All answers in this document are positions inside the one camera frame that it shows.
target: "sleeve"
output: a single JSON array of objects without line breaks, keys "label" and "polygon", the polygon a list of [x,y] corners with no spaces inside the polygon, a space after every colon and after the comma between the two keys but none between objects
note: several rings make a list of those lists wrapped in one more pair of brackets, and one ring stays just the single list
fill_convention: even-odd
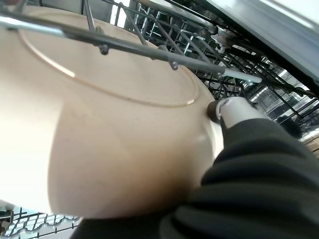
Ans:
[{"label": "sleeve", "polygon": [[319,164],[306,147],[268,119],[223,135],[202,186],[162,219],[160,238],[319,238]]}]

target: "black sleeve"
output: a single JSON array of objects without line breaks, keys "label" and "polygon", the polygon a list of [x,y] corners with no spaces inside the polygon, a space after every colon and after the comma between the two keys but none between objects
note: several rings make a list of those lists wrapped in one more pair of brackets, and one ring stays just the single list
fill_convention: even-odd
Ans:
[{"label": "black sleeve", "polygon": [[318,239],[319,164],[267,119],[223,132],[225,148],[162,239]]}]

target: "dishwasher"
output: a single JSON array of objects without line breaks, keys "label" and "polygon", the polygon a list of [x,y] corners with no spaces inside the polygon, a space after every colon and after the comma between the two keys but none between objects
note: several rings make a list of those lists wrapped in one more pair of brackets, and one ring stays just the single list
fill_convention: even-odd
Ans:
[{"label": "dishwasher", "polygon": [[[11,189],[1,199],[12,204],[0,201],[1,238],[72,233],[81,217],[70,215],[121,215],[97,213],[102,200],[90,199],[104,196],[99,183],[120,177],[113,168],[140,167],[132,155],[147,160],[153,150],[172,164],[186,156],[191,165],[194,155],[211,163],[223,144],[220,128],[204,116],[210,101],[245,97],[279,124],[293,121],[300,141],[315,142],[319,20],[305,9],[283,0],[0,2],[0,71],[8,79],[1,83],[8,106],[0,120],[2,131],[14,131],[0,139],[8,148],[1,155],[15,145],[20,151],[6,161],[2,185]],[[318,148],[311,145],[314,153]],[[21,152],[25,160],[17,159]],[[52,163],[65,154],[69,162]],[[126,162],[91,166],[82,159],[100,154]],[[160,163],[149,164],[160,171]],[[110,176],[101,180],[104,166]],[[203,170],[194,169],[183,193]],[[48,183],[51,177],[57,182]]]}]

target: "wire rack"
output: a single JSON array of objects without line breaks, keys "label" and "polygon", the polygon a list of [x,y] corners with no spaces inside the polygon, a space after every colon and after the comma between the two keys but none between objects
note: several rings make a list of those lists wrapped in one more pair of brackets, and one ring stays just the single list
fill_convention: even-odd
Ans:
[{"label": "wire rack", "polygon": [[[112,0],[101,1],[117,8],[116,26],[120,12],[124,11],[124,29],[134,33],[140,44],[112,38],[100,27],[95,27],[89,0],[79,1],[80,13],[87,16],[87,30],[25,15],[23,9],[27,0],[21,0],[13,11],[0,4],[0,24],[11,30],[32,30],[93,44],[105,57],[108,57],[110,49],[115,49],[166,61],[171,70],[184,65],[203,82],[216,100],[242,96],[273,120],[286,114],[288,118],[285,120],[293,118],[305,129],[313,130],[319,125],[317,96],[280,67],[275,59],[268,57],[236,31],[229,31],[224,23],[218,26],[197,13],[194,14],[196,17],[183,17],[171,11],[152,8],[146,0],[132,0],[130,6]],[[182,9],[190,14],[194,12],[184,6]],[[205,24],[196,20],[198,17],[204,19]],[[149,47],[148,42],[158,49]],[[20,236],[21,232],[25,232],[36,233],[31,238],[39,238],[41,235],[37,230],[44,226],[53,226],[54,230],[50,233],[57,233],[59,223],[70,221],[70,228],[74,228],[78,220],[40,213],[25,215],[20,209],[18,214],[11,215],[5,237]]]},{"label": "wire rack", "polygon": [[31,212],[21,207],[2,211],[0,216],[2,239],[33,239],[71,230],[80,217]]}]

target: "beige plate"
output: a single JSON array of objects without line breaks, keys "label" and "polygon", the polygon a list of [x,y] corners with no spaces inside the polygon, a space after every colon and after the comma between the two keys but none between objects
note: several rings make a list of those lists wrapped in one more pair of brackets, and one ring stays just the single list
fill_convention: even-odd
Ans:
[{"label": "beige plate", "polygon": [[[87,28],[82,15],[26,11]],[[220,128],[205,114],[213,97],[185,67],[117,50],[103,56],[93,45],[35,32],[0,28],[0,43],[7,202],[90,218],[138,215],[185,199],[222,149]]]}]

